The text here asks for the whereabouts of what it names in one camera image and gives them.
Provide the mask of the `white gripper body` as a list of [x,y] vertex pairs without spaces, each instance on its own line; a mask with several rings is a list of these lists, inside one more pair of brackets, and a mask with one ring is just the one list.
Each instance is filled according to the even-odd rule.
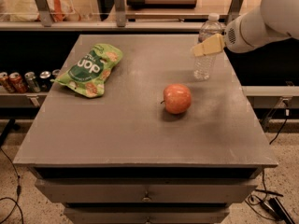
[[241,33],[242,16],[227,24],[224,29],[224,43],[226,48],[234,53],[245,53],[253,50]]

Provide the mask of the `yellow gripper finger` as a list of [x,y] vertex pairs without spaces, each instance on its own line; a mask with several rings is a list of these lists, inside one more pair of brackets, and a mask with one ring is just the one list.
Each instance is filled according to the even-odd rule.
[[192,48],[192,54],[195,57],[202,57],[220,53],[224,50],[225,43],[223,35],[215,34]]

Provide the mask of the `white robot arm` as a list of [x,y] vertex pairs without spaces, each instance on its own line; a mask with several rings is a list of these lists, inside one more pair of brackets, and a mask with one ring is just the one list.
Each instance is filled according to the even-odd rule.
[[258,7],[228,23],[224,35],[211,36],[192,53],[202,57],[225,48],[245,53],[290,38],[299,39],[299,0],[261,0]]

